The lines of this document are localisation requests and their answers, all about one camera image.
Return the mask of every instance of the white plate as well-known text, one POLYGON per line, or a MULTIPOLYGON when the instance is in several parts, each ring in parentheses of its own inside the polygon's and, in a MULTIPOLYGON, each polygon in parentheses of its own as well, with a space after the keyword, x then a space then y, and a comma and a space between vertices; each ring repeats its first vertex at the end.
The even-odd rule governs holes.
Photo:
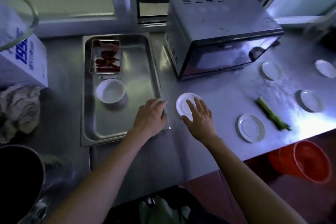
POLYGON ((265 75, 273 81, 281 79, 284 73, 278 64, 269 61, 263 63, 262 70, 265 75))
POLYGON ((325 77, 334 78, 336 76, 336 70, 329 62, 319 59, 315 62, 316 69, 325 77))
POLYGON ((124 94, 124 85, 116 79, 104 80, 96 89, 97 98, 106 104, 117 103, 123 98, 124 94))
POLYGON ((312 90, 302 90, 300 93, 302 103, 312 112, 323 111, 323 103, 318 95, 312 90))
POLYGON ((265 137, 265 127, 258 117, 251 114, 243 114, 236 123, 238 135, 250 143, 257 143, 265 137))
POLYGON ((201 99, 200 96, 194 94, 194 93, 184 93, 182 95, 180 95, 176 101, 176 110, 178 112, 179 115, 183 116, 187 116, 189 118, 189 120, 193 120, 193 114, 191 113, 191 110, 187 104, 187 100, 190 100, 191 103, 193 103, 193 105, 195 105, 195 101, 194 98, 198 98, 201 99))

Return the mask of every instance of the left hand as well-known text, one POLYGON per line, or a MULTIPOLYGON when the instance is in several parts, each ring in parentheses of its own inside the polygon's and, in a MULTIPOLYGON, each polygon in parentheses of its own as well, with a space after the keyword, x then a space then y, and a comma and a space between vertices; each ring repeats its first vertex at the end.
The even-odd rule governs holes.
POLYGON ((166 124, 167 115, 162 116, 166 104, 167 101, 158 98, 150 99, 140 106, 132 130, 143 135, 146 140, 157 135, 166 124))

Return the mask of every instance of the orange bucket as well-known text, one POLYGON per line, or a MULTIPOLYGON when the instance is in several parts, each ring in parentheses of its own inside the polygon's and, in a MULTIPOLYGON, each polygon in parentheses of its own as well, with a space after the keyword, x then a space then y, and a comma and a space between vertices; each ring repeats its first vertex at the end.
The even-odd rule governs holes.
POLYGON ((327 183, 331 178, 331 163, 324 151, 310 141, 299 141, 268 153, 273 168, 282 173, 327 183))

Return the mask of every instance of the towel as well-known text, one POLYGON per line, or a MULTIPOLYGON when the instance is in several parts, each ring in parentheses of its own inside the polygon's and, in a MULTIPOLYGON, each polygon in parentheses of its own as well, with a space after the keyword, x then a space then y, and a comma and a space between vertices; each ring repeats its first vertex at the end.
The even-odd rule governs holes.
POLYGON ((39 86, 15 85, 0 92, 0 112, 5 121, 0 127, 0 143, 8 143, 21 131, 31 133, 40 119, 39 86))

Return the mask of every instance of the red floor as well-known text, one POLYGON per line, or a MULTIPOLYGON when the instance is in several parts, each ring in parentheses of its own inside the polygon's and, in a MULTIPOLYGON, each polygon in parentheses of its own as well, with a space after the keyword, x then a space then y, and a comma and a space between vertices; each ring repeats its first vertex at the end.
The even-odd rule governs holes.
MULTIPOLYGON (((319 145, 336 167, 336 130, 309 139, 319 145)), ((336 223, 336 175, 328 184, 316 185, 304 179, 276 172, 267 155, 245 161, 265 183, 308 223, 336 223)), ((220 171, 182 184, 210 213, 231 224, 247 223, 220 171)))

